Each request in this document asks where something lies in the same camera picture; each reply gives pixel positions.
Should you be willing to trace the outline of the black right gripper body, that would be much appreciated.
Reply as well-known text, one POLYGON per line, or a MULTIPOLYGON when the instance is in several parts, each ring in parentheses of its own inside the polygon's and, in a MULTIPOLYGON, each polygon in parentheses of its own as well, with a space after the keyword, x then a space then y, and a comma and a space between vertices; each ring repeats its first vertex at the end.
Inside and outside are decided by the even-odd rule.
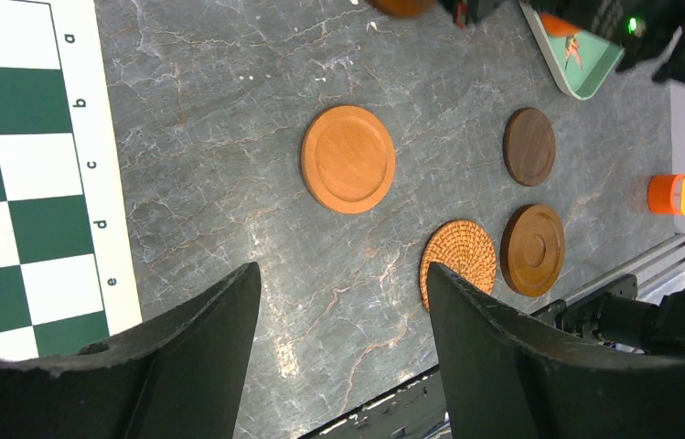
POLYGON ((685 84, 685 1, 534 0, 523 4, 621 47, 624 56, 618 72, 667 51, 667 60, 652 80, 685 84))

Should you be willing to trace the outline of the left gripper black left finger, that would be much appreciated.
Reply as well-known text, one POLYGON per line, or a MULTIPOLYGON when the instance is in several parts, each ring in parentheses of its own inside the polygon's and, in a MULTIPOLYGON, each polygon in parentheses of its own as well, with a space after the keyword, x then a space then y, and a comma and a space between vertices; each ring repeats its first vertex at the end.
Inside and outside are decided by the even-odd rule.
POLYGON ((0 438, 230 438, 260 310, 246 263, 78 352, 0 360, 0 438))

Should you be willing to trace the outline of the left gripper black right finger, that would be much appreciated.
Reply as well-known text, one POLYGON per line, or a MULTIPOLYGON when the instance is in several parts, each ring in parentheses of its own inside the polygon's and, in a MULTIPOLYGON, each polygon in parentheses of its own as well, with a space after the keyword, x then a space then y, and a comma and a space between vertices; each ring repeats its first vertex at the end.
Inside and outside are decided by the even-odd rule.
POLYGON ((440 263, 429 315, 455 438, 685 438, 685 359, 569 335, 440 263))

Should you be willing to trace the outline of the brown ridged wooden coaster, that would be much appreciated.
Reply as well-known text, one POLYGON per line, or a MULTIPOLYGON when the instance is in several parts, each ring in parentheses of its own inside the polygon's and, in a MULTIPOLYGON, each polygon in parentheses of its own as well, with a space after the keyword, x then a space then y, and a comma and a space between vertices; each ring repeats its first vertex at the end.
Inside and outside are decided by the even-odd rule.
POLYGON ((510 217, 501 240, 503 277, 528 297, 546 294, 561 274, 566 253, 562 222, 551 207, 529 204, 510 217))

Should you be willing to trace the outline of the woven rattan coaster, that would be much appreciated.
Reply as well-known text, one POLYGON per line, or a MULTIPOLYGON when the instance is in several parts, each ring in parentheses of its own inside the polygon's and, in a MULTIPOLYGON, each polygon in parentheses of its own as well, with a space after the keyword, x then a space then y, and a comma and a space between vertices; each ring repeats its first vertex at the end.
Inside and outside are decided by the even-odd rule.
POLYGON ((419 267, 419 288, 423 307, 430 310, 427 275, 432 262, 458 273, 486 294, 492 294, 497 273, 493 241, 477 223, 456 219, 445 223, 429 239, 419 267))

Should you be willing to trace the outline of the dark walnut wooden coaster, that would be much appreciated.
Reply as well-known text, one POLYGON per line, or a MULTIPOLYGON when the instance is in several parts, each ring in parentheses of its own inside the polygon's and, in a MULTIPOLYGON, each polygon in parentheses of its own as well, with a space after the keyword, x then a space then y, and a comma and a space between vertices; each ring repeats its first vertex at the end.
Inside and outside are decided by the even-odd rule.
POLYGON ((509 175, 525 187, 544 183, 556 156, 552 124, 540 110, 525 107, 508 119, 503 135, 503 157, 509 175))

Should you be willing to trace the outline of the light orange wooden coaster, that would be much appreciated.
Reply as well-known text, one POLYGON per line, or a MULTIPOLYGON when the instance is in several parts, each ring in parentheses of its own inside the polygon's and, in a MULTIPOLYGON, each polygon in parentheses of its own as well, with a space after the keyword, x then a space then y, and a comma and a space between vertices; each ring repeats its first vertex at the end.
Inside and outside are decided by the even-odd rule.
POLYGON ((321 112, 303 139, 305 184, 325 208, 343 214, 373 209, 390 190, 396 151, 380 119, 355 105, 321 112))

